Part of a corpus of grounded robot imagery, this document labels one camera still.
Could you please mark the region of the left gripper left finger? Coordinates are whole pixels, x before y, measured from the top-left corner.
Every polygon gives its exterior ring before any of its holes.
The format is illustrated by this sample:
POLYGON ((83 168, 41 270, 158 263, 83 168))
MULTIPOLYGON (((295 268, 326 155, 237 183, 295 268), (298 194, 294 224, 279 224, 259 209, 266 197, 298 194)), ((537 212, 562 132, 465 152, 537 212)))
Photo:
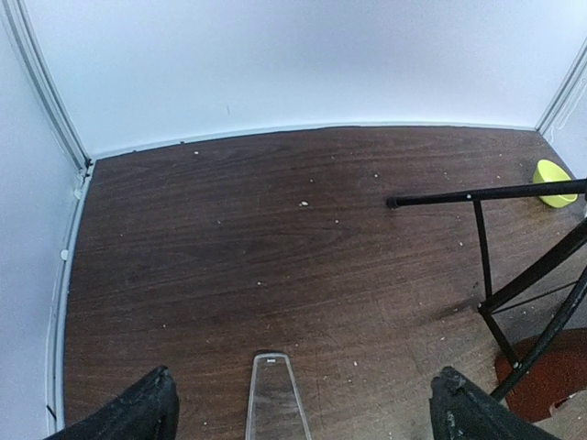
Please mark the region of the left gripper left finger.
POLYGON ((180 402, 168 367, 158 366, 115 399, 52 439, 174 439, 180 402))

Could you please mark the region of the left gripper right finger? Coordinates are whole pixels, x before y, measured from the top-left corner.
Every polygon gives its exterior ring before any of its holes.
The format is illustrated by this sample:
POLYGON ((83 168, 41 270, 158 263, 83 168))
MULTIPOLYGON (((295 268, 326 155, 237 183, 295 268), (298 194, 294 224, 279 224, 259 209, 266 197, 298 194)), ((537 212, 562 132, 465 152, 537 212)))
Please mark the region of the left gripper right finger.
POLYGON ((509 412, 453 367, 444 367, 432 379, 431 390, 429 408, 435 439, 556 439, 509 412))

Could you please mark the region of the black music stand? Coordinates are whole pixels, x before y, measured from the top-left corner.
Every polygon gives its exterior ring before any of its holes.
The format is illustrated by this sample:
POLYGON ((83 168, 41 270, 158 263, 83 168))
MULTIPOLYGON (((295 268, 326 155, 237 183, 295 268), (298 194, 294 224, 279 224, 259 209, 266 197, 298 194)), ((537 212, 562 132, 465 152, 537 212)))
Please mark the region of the black music stand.
POLYGON ((490 332, 512 368, 511 373, 506 379, 491 393, 491 396, 497 401, 503 400, 524 378, 528 371, 537 364, 537 361, 545 354, 547 348, 577 311, 579 305, 586 297, 586 274, 583 273, 571 284, 572 290, 569 295, 553 315, 544 331, 539 335, 536 343, 523 358, 518 357, 514 352, 514 349, 499 325, 495 322, 493 316, 502 311, 501 307, 504 304, 509 303, 526 289, 543 279, 586 245, 586 221, 581 220, 577 226, 544 256, 507 283, 502 289, 494 291, 491 280, 491 265, 482 202, 566 194, 586 194, 586 180, 578 179, 532 183, 429 195, 390 196, 385 201, 385 205, 389 209, 431 204, 471 203, 473 205, 482 254, 482 273, 485 289, 485 300, 479 303, 478 312, 489 327, 490 332))

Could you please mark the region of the brown wooden metronome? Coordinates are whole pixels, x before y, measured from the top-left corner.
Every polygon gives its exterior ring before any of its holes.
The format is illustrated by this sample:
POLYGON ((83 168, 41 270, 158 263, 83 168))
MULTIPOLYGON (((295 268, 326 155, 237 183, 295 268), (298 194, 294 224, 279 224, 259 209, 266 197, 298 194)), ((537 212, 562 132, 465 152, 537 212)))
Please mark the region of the brown wooden metronome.
POLYGON ((522 419, 537 423, 549 418, 573 394, 586 389, 586 330, 564 330, 505 398, 522 419))

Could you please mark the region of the clear plastic metronome cover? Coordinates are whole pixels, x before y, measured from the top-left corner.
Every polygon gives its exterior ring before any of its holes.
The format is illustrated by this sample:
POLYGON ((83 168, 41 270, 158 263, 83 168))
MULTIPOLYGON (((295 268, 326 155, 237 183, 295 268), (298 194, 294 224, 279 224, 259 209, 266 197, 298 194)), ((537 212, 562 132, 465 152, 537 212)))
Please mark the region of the clear plastic metronome cover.
POLYGON ((245 438, 312 438, 291 360, 283 352, 253 359, 245 438))

